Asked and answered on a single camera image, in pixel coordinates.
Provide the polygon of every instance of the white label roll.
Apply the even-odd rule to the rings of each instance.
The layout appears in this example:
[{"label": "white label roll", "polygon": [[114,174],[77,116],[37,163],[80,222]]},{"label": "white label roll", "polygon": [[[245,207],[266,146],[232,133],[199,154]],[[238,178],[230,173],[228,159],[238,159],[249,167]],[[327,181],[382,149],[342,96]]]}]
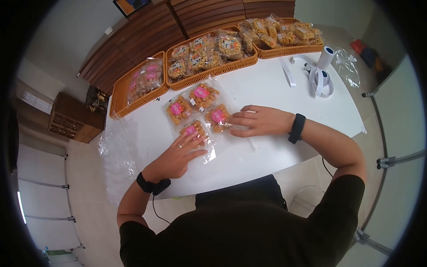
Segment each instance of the white label roll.
[{"label": "white label roll", "polygon": [[316,67],[319,69],[326,69],[326,67],[332,62],[335,57],[335,51],[330,47],[323,47],[322,54],[319,57],[319,60],[316,63]]}]

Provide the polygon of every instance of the hand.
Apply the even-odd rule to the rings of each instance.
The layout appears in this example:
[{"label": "hand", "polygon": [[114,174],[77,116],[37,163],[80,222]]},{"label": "hand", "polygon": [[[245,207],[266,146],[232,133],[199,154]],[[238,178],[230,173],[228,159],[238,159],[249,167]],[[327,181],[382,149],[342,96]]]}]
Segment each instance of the hand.
[{"label": "hand", "polygon": [[231,124],[249,126],[249,130],[246,131],[234,129],[229,131],[238,137],[287,134],[291,132],[295,120],[293,113],[262,106],[244,106],[240,111],[234,113],[228,120]]},{"label": "hand", "polygon": [[142,171],[144,179],[147,182],[157,184],[162,179],[174,179],[183,176],[187,171],[189,161],[208,152],[207,150],[197,150],[189,153],[206,138],[200,136],[194,139],[197,135],[198,132],[195,132],[189,136],[181,135],[178,137],[160,157],[145,167]]}]

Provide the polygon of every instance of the black smart band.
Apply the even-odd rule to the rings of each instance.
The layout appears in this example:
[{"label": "black smart band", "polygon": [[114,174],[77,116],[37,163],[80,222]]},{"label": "black smart band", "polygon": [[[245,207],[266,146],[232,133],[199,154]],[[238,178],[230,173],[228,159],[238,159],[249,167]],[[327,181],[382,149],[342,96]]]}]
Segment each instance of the black smart band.
[{"label": "black smart band", "polygon": [[295,144],[298,140],[301,140],[302,129],[304,128],[305,116],[298,114],[295,116],[292,130],[289,133],[288,141]]},{"label": "black smart band", "polygon": [[146,193],[153,193],[153,195],[155,196],[160,194],[163,190],[168,188],[168,186],[170,185],[170,179],[162,179],[157,184],[152,182],[147,182],[142,176],[142,172],[138,174],[138,177],[136,178],[136,182],[138,183],[139,187],[141,187],[142,191]]},{"label": "black smart band", "polygon": [[136,178],[136,182],[138,183],[139,187],[141,187],[142,191],[146,193],[152,193],[154,190],[154,183],[147,182],[144,177],[142,177],[142,172],[138,174],[138,177]]}]

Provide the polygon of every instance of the tile floor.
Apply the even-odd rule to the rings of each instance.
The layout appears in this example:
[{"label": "tile floor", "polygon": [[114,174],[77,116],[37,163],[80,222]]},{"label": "tile floor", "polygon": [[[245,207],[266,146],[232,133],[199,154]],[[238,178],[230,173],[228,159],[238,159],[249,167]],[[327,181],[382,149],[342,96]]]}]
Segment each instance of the tile floor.
[{"label": "tile floor", "polygon": [[[330,32],[340,29],[329,29]],[[322,28],[325,38],[328,29]],[[376,159],[383,157],[383,142],[377,115],[370,98],[362,98],[361,93],[372,91],[377,85],[372,79],[369,69],[360,58],[357,58],[363,89],[348,87],[351,96],[359,110],[367,134],[360,133],[353,139],[360,145],[368,165],[368,181],[362,205],[359,209],[359,227],[365,222],[374,199],[378,193],[383,170],[376,169]],[[67,179],[70,185],[69,195],[76,227],[85,249],[74,250],[74,254],[85,267],[122,266],[119,257],[120,239],[116,225],[117,207],[106,198],[103,181],[102,159],[98,154],[97,136],[89,144],[70,141],[67,147]],[[330,172],[335,169],[326,162]],[[284,199],[291,206],[294,194],[307,185],[319,186],[326,190],[331,176],[322,164],[322,158],[317,155],[293,167],[274,173]],[[168,221],[179,215],[195,209],[195,196],[180,199],[156,200],[157,213]],[[158,219],[149,202],[144,215],[148,225],[154,232],[159,233],[167,227],[167,223]]]}]

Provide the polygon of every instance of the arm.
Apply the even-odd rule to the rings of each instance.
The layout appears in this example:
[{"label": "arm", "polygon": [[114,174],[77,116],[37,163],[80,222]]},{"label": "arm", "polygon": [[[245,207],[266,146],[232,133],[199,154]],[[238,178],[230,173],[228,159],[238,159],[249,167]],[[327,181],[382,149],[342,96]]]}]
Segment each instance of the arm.
[{"label": "arm", "polygon": [[[232,135],[284,135],[291,132],[295,114],[262,106],[245,106],[233,114],[229,123],[249,126],[249,130],[230,130]],[[348,136],[312,120],[306,119],[301,138],[319,152],[335,168],[333,179],[353,174],[366,182],[366,164],[357,143]]]},{"label": "arm", "polygon": [[[173,144],[150,163],[143,171],[142,176],[147,182],[158,183],[162,179],[180,178],[187,171],[188,162],[205,154],[206,150],[197,150],[205,136],[196,138],[198,133],[189,136],[178,137]],[[150,194],[144,192],[136,181],[132,183],[124,194],[117,211],[117,225],[120,226],[127,221],[135,221],[148,227],[142,218],[145,213]]]}]

